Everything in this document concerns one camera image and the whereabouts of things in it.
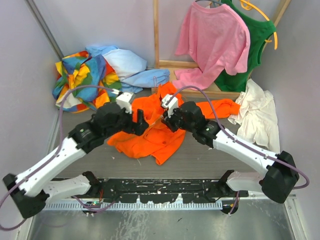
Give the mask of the orange zip jacket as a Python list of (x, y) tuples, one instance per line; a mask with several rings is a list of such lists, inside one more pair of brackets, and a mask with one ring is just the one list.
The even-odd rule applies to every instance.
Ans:
[(132, 103), (133, 120), (137, 120), (137, 111), (143, 110), (149, 128), (141, 136), (121, 131), (110, 137), (107, 144), (129, 158), (152, 156), (157, 165), (164, 164), (179, 149), (186, 135), (185, 130), (170, 131), (160, 120), (165, 111), (161, 107), (161, 100), (176, 91), (174, 85), (167, 82), (161, 84), (156, 93), (136, 98)]

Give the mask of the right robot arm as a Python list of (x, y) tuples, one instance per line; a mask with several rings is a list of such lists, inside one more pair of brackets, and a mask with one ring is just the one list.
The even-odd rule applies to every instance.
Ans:
[(252, 191), (263, 193), (279, 204), (286, 201), (300, 178), (290, 153), (274, 153), (237, 138), (217, 121), (205, 118), (200, 107), (192, 101), (178, 105), (176, 99), (169, 99), (163, 100), (161, 106), (164, 108), (162, 122), (172, 132), (190, 132), (198, 143), (227, 153), (255, 170), (227, 172), (219, 184), (223, 196)]

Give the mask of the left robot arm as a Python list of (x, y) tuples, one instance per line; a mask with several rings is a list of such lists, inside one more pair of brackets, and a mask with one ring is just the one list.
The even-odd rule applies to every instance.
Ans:
[(3, 182), (24, 219), (64, 198), (82, 195), (95, 198), (101, 183), (90, 171), (67, 180), (52, 182), (52, 179), (116, 133), (141, 136), (148, 127), (143, 110), (128, 112), (125, 107), (108, 102), (98, 108), (90, 120), (76, 125), (60, 145), (36, 165), (18, 175), (7, 174)]

